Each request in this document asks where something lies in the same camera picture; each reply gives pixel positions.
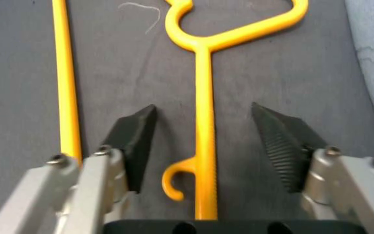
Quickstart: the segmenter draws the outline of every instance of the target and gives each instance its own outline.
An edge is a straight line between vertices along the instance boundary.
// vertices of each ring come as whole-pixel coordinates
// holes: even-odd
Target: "white thread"
[[[158,21],[160,20],[161,11],[160,11],[160,9],[158,9],[157,7],[154,7],[154,6],[145,6],[145,5],[141,5],[141,4],[135,3],[135,2],[128,1],[128,2],[124,2],[124,3],[120,4],[118,6],[118,9],[120,9],[123,6],[128,6],[128,5],[137,6],[137,7],[141,7],[141,8],[145,8],[145,9],[152,9],[152,10],[158,11],[158,18],[157,18],[157,20],[145,31],[145,34],[147,34],[158,23]]]

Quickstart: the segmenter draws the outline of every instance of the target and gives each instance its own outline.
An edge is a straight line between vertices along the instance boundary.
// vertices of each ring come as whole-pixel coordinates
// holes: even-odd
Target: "hole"
[[[51,157],[51,160],[57,161],[57,160],[60,160],[62,158],[63,158],[63,155],[54,155],[53,157]]]
[[[341,155],[341,151],[339,148],[335,147],[335,146],[328,146],[326,148],[326,155],[327,156],[340,156]]]
[[[196,234],[196,233],[197,233],[196,228],[192,224],[186,223],[186,222],[181,222],[177,224],[172,230],[172,234]]]
[[[110,146],[109,146],[109,145],[102,145],[102,146],[100,146],[99,149],[97,149],[97,150],[103,152],[103,151],[107,151],[107,150],[109,150],[109,149],[110,149]]]
[[[308,144],[302,144],[301,145],[301,151],[302,151],[303,154],[305,154],[307,159],[311,159],[311,157],[314,153],[314,149]]]
[[[287,225],[281,222],[274,222],[268,226],[268,234],[293,234]]]

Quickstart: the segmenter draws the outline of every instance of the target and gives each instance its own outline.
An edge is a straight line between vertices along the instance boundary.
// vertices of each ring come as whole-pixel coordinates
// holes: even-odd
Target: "yellow stick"
[[[73,56],[65,0],[53,0],[53,20],[56,40],[60,148],[62,153],[75,158],[81,164]]]
[[[214,133],[211,53],[290,27],[300,21],[308,9],[308,0],[293,0],[293,8],[281,15],[209,37],[185,33],[180,18],[193,7],[192,0],[166,0],[169,9],[165,26],[168,36],[177,45],[196,54],[196,155],[169,166],[162,178],[164,192],[174,200],[183,193],[171,185],[177,172],[196,177],[196,219],[217,219],[216,147]]]

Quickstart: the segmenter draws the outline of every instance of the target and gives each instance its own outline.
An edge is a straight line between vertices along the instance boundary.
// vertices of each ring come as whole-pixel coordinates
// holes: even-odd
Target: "yellow hanger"
[[[308,8],[308,0],[293,0],[293,8],[278,16],[209,37],[185,33],[179,20],[193,7],[192,0],[166,0],[170,5],[165,26],[168,36],[177,45],[196,54],[196,155],[169,166],[162,178],[164,192],[173,200],[183,193],[171,185],[177,172],[190,172],[196,178],[196,219],[217,219],[216,149],[214,133],[211,53],[256,39],[300,21]]]
[[[56,41],[60,150],[81,164],[75,76],[65,0],[53,0],[53,21]]]

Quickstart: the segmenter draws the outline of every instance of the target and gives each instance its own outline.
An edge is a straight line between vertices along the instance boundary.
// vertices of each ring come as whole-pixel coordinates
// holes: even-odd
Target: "yellow plastic rod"
[[[75,76],[65,0],[53,0],[53,21],[56,41],[60,150],[81,164]]]
[[[216,148],[214,133],[211,53],[288,28],[300,21],[308,9],[308,0],[293,0],[293,8],[283,14],[209,37],[185,33],[180,18],[193,7],[192,0],[166,0],[165,27],[171,40],[196,54],[196,155],[169,166],[162,178],[164,192],[180,201],[183,193],[171,185],[177,172],[196,177],[195,218],[217,219]]]

